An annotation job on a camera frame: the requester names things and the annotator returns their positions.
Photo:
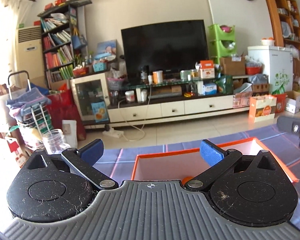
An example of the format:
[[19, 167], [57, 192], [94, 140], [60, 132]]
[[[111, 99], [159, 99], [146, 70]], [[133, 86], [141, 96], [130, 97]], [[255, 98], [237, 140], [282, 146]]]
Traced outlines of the blue plaid tablecloth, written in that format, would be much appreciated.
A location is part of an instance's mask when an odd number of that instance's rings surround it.
[[[299, 137], [281, 132], [276, 125], [211, 139], [221, 148], [234, 147], [246, 155], [256, 155], [262, 148], [273, 152], [288, 169], [299, 202], [292, 223], [300, 229], [300, 148]], [[209, 168], [200, 156], [200, 141], [160, 146], [105, 150], [94, 167], [121, 183], [124, 180], [185, 181]]]

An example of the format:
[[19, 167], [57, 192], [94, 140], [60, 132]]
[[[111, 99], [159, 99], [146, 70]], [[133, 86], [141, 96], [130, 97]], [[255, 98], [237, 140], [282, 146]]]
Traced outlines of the white power strip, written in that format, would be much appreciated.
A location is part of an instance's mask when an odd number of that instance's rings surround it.
[[103, 131], [102, 134], [104, 136], [120, 139], [121, 137], [124, 136], [124, 131], [118, 131], [115, 130], [114, 128], [110, 128], [108, 131]]

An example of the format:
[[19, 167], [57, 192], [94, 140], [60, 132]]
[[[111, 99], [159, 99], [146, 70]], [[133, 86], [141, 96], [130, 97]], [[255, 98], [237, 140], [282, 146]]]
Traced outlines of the brown cardboard box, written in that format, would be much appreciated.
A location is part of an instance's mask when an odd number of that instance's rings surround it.
[[245, 61], [243, 57], [221, 57], [219, 63], [221, 73], [224, 75], [245, 75]]

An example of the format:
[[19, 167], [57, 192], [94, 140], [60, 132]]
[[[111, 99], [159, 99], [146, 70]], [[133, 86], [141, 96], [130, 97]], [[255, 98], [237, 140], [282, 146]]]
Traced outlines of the orange gift box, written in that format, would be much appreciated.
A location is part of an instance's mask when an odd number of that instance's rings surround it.
[[276, 98], [272, 95], [252, 96], [250, 98], [249, 122], [256, 123], [275, 118]]

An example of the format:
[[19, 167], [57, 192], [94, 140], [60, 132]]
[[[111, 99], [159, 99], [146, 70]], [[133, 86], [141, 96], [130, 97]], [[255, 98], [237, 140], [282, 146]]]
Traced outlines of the black flat television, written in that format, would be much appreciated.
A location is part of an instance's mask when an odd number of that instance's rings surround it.
[[121, 30], [129, 79], [149, 73], [178, 73], [209, 58], [203, 20], [153, 23]]

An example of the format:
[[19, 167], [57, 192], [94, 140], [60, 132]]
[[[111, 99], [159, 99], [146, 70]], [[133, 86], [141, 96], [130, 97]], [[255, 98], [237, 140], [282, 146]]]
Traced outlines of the glass door side cabinet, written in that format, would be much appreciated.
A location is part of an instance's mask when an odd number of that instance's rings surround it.
[[100, 72], [70, 80], [72, 95], [86, 129], [101, 128], [110, 123], [107, 76], [108, 72]]

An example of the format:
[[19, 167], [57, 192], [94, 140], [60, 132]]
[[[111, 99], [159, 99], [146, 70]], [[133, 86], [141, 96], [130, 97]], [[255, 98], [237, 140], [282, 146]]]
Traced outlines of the white standing air conditioner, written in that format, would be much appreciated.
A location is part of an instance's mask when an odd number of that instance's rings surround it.
[[31, 80], [44, 77], [42, 30], [39, 25], [18, 29], [15, 49], [18, 71], [27, 71]]

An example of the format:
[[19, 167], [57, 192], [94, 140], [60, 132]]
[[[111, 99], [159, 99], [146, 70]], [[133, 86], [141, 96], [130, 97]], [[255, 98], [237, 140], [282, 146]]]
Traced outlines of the dark bookshelf with books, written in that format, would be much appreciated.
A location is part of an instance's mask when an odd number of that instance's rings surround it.
[[78, 26], [78, 8], [91, 0], [56, 0], [38, 14], [42, 30], [44, 73], [49, 88], [73, 78], [87, 43]]

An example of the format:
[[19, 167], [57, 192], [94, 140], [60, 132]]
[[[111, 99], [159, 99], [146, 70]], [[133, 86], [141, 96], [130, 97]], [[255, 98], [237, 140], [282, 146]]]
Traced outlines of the brown wooden shelf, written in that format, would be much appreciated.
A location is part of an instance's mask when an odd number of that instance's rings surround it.
[[293, 60], [294, 75], [300, 77], [300, 11], [296, 0], [266, 0], [275, 45], [294, 47], [299, 57]]

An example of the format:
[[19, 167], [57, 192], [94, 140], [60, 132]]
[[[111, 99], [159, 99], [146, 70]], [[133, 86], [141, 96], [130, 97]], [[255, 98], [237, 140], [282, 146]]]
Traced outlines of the folding shopping trolley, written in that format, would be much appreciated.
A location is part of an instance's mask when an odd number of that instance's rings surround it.
[[[27, 89], [23, 94], [14, 98], [11, 92], [11, 77], [19, 74], [26, 74]], [[31, 86], [29, 73], [25, 70], [11, 73], [7, 82], [9, 98], [6, 106], [9, 109], [9, 115], [16, 121], [17, 127], [21, 131], [26, 128], [35, 128], [40, 135], [51, 131], [53, 125], [47, 109], [51, 100], [43, 95], [38, 87]]]

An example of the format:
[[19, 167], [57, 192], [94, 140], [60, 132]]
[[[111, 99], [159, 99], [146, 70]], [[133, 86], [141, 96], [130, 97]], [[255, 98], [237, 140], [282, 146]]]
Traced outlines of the white chest freezer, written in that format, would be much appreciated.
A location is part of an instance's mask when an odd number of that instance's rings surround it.
[[268, 76], [270, 92], [281, 86], [286, 91], [293, 88], [293, 51], [276, 46], [250, 46], [248, 56], [262, 63], [262, 73]]

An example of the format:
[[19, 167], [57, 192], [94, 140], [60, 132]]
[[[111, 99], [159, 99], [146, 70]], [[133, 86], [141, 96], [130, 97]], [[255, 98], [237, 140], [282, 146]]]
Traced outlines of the green stacked plastic bins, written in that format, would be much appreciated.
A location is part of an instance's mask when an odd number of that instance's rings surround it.
[[208, 27], [209, 55], [214, 63], [219, 64], [221, 57], [237, 54], [235, 26], [213, 24]]

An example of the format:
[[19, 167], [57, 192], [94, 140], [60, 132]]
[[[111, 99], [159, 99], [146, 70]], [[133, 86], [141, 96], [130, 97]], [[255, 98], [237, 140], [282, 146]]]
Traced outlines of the clear glass jar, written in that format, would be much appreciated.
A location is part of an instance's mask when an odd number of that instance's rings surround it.
[[59, 154], [71, 147], [61, 129], [46, 132], [42, 135], [42, 141], [48, 154]]

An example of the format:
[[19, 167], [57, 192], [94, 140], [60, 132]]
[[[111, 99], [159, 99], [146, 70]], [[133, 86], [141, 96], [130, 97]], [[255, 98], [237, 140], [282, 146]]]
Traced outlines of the orange mandarin right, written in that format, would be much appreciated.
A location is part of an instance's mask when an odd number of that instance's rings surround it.
[[185, 177], [181, 182], [183, 183], [183, 184], [185, 184], [185, 183], [187, 183], [188, 181], [190, 181], [190, 180], [192, 180], [193, 179], [193, 177]]

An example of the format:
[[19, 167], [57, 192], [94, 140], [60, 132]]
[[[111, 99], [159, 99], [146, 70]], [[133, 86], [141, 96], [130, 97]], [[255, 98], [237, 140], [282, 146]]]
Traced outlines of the white open cardboard box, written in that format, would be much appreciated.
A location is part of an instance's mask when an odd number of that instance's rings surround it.
[[300, 93], [296, 91], [286, 92], [286, 106], [285, 110], [289, 113], [296, 114], [300, 112]]

